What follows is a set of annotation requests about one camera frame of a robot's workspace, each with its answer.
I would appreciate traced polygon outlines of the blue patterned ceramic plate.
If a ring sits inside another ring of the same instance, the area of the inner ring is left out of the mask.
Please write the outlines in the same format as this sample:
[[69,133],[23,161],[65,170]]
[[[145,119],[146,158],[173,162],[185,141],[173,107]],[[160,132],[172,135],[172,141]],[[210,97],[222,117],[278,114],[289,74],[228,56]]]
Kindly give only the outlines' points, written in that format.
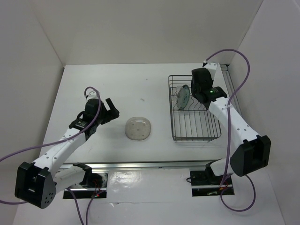
[[178,86],[176,94],[176,107],[178,110],[183,110],[190,99],[190,88],[188,85]]

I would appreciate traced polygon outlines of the clear ribbed glass plate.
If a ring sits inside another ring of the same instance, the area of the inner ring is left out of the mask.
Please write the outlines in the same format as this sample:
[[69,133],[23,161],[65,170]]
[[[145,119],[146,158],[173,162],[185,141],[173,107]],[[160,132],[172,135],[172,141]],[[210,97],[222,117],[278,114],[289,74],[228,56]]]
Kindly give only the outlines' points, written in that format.
[[173,96],[174,110],[183,110],[186,106],[189,95],[183,86],[177,86]]

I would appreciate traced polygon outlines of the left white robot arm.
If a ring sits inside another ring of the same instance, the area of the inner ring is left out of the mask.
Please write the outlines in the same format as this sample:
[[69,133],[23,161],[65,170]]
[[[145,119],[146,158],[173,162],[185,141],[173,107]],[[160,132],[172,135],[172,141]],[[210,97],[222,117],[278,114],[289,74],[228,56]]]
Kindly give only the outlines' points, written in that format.
[[71,122],[58,144],[32,163],[23,162],[18,167],[15,197],[44,209],[58,192],[77,183],[82,187],[92,184],[96,176],[90,166],[77,162],[63,171],[60,171],[60,167],[76,149],[86,143],[99,125],[119,117],[120,112],[110,98],[106,99],[106,103],[108,109],[98,98],[89,97],[84,111]]

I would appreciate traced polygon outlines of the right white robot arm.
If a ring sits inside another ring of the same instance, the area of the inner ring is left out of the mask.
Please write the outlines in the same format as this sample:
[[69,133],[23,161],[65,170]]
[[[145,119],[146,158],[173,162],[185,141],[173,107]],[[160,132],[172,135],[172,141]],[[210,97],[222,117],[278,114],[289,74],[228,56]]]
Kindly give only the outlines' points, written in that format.
[[257,171],[268,165],[271,140],[254,131],[229,103],[229,97],[221,87],[213,87],[214,68],[192,70],[192,96],[203,104],[226,128],[229,143],[235,148],[225,159],[210,163],[205,171],[205,180],[214,184],[221,175],[236,174],[239,177]]

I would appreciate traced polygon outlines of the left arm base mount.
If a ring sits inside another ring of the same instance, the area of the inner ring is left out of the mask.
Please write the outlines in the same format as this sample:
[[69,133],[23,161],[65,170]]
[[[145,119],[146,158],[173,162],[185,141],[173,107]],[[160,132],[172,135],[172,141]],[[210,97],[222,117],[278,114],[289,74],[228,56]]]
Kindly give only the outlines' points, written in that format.
[[88,185],[82,186],[77,183],[69,188],[77,199],[91,199],[94,195],[96,195],[96,199],[105,199],[107,197],[107,182],[108,173],[98,172],[93,174]]

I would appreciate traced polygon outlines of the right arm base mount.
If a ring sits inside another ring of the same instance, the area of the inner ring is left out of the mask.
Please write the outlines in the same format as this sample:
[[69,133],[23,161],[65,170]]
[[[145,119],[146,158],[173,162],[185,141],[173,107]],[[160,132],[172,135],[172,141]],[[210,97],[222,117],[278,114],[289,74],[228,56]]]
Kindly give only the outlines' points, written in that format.
[[191,184],[192,196],[218,196],[235,195],[233,182],[229,178],[224,185],[220,186],[222,176],[208,178],[205,171],[190,171],[190,176],[186,178],[186,182]]

